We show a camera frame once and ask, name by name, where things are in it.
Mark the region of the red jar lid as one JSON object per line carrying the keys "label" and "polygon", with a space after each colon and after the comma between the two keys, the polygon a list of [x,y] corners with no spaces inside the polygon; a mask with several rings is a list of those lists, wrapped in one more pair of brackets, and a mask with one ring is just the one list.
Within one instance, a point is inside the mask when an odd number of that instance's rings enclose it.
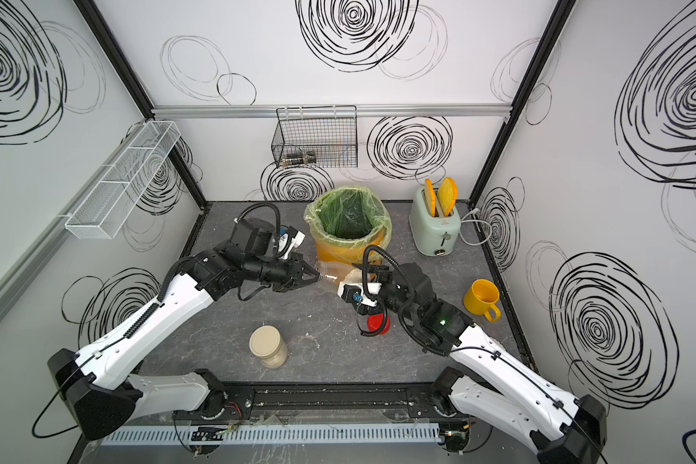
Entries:
{"label": "red jar lid", "polygon": [[381,329],[381,332],[379,333],[380,336],[384,336],[391,327],[391,319],[388,316],[384,316],[382,314],[375,314],[369,316],[367,319],[367,330],[370,333],[377,332],[379,329]]}

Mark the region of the clear jar with oatmeal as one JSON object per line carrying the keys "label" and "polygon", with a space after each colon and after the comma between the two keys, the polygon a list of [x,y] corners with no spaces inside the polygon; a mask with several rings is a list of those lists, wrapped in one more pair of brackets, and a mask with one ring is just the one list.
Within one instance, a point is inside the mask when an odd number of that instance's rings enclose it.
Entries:
{"label": "clear jar with oatmeal", "polygon": [[363,280],[363,271],[352,264],[338,261],[319,262],[317,269],[320,274],[318,282],[328,290],[337,290],[344,280],[357,284],[361,284]]}

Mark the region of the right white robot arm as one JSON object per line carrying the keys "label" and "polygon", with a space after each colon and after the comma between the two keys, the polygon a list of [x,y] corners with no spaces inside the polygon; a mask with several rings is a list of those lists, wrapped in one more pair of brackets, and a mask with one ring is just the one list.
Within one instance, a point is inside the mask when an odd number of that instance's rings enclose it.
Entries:
{"label": "right white robot arm", "polygon": [[441,299],[415,263],[392,269],[343,268],[336,294],[360,315],[393,312],[428,353],[454,360],[431,388],[445,417],[471,416],[527,447],[541,463],[605,462],[606,409],[593,396],[575,396],[533,372],[476,324]]}

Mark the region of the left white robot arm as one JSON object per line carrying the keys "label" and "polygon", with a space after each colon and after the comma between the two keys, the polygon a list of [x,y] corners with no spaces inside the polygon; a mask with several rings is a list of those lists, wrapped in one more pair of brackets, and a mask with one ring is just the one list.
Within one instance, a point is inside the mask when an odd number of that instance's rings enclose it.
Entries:
{"label": "left white robot arm", "polygon": [[278,293],[317,282],[315,268],[295,251],[304,239],[294,227],[240,218],[228,240],[179,259],[158,295],[115,329],[77,352],[55,353],[48,369],[83,437],[99,440],[128,421],[158,413],[218,419],[230,402],[210,370],[141,376],[135,368],[191,317],[246,281]]}

